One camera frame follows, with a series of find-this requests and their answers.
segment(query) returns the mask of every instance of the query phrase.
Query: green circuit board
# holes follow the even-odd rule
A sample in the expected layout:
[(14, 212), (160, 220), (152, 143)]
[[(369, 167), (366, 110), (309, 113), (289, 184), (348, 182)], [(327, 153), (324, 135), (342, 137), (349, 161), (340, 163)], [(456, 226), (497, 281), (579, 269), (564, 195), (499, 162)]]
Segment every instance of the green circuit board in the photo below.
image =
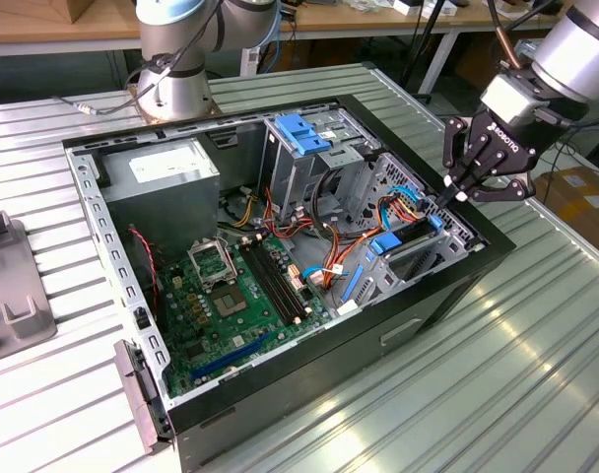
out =
[[(281, 273), (289, 281), (282, 268), (291, 261), (281, 243), (270, 237), (262, 244), (267, 251), (285, 259), (280, 264)], [(238, 250), (232, 246), (229, 250), (237, 273), (235, 284), (222, 285), (209, 294), (204, 291), (189, 258), (158, 271), (166, 308), (162, 336), (170, 353), (170, 366), (166, 370), (170, 397), (235, 370), (250, 358), (274, 350), (330, 319), (319, 296), (304, 292), (298, 297), (310, 307), (311, 313), (300, 324), (285, 326)], [(219, 271), (218, 258), (212, 252), (206, 251), (203, 260), (196, 260), (202, 274)], [(175, 274), (180, 278), (176, 284)], [(193, 375), (197, 369), (209, 367), (221, 357), (256, 344), (257, 351), (234, 360), (230, 366), (201, 377)]]

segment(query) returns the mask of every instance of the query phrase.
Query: slotted metal table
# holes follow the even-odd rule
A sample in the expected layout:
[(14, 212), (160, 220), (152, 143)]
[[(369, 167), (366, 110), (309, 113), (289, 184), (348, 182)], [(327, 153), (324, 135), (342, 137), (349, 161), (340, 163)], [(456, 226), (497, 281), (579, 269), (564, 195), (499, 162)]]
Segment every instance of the slotted metal table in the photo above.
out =
[[(223, 111), (354, 94), (441, 170), (442, 125), (377, 70), (212, 83)], [(83, 97), (93, 106), (123, 92)], [(178, 471), (145, 457), (111, 300), (60, 140), (139, 126), (56, 101), (0, 105), (0, 210), (21, 220), (58, 333), (0, 361), (0, 471)], [(518, 245), (439, 326), (203, 471), (599, 472), (599, 253), (537, 202), (481, 210)]]

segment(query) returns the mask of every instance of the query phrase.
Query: blue connector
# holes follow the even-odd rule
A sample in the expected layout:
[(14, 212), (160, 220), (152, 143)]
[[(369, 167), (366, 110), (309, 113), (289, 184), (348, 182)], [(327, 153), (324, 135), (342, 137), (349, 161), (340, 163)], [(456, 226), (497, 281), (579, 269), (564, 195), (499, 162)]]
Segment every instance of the blue connector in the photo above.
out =
[(363, 274), (363, 266), (359, 265), (359, 266), (357, 266), (357, 270), (355, 271), (355, 274), (352, 276), (352, 279), (350, 280), (350, 284), (348, 284), (348, 287), (346, 288), (346, 292), (343, 293), (343, 296), (341, 297), (342, 303), (344, 303), (348, 300), (348, 298), (350, 297), (350, 294), (352, 293), (352, 290), (355, 288), (355, 286), (359, 282), (359, 279), (361, 278), (362, 274)]
[(320, 153), (332, 148), (332, 144), (322, 140), (313, 126), (298, 113), (276, 117), (276, 125), (287, 139), (296, 146), (302, 156)]
[(402, 241), (393, 234), (392, 232), (387, 234), (382, 234), (381, 236), (377, 236), (375, 239), (371, 241), (369, 247), (374, 250), (374, 253), (380, 255), (389, 251), (390, 249), (395, 248), (396, 246), (400, 246)]
[(437, 215), (431, 215), (429, 217), (429, 222), (431, 222), (431, 225), (433, 225), (436, 230), (439, 230), (444, 226), (444, 222)]

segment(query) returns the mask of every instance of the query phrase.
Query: motherboard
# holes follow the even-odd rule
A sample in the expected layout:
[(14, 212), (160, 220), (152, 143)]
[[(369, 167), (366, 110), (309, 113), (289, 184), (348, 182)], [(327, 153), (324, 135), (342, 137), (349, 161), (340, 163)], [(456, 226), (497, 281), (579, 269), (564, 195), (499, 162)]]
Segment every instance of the motherboard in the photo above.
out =
[(158, 272), (170, 397), (185, 394), (319, 327), (330, 314), (298, 282), (280, 241), (213, 239)]

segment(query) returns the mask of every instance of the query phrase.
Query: workbench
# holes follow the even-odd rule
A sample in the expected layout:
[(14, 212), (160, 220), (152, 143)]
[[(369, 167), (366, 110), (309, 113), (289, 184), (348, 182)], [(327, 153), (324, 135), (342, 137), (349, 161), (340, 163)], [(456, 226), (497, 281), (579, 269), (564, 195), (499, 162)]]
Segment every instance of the workbench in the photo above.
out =
[[(336, 6), (306, 4), (298, 8), (296, 39), (409, 35), (414, 33), (417, 20), (415, 15), (404, 16), (392, 9), (361, 13), (343, 3)], [(556, 17), (537, 16), (518, 29), (549, 30), (557, 20)], [(503, 16), (501, 21), (509, 22)], [(419, 33), (426, 23), (427, 20), (422, 18)], [(469, 7), (458, 9), (454, 17), (439, 17), (433, 33), (442, 34), (442, 40), (420, 93), (428, 94), (433, 89), (460, 34), (493, 30), (490, 12), (481, 0), (472, 0)], [(282, 22), (280, 40), (289, 39), (291, 34), (291, 26)], [(96, 0), (73, 25), (0, 13), (0, 56), (139, 47), (138, 21), (131, 0)], [(240, 75), (254, 75), (257, 58), (257, 49), (245, 49)]]
[[(227, 112), (354, 94), (441, 170), (441, 122), (377, 70), (211, 86)], [(171, 449), (143, 455), (112, 360), (130, 334), (60, 145), (141, 124), (133, 107), (98, 117), (52, 100), (0, 105), (0, 210), (26, 226), (58, 326), (0, 360), (0, 471), (178, 471)], [(599, 472), (599, 253), (534, 200), (479, 208), (517, 248), (443, 323), (203, 471)]]

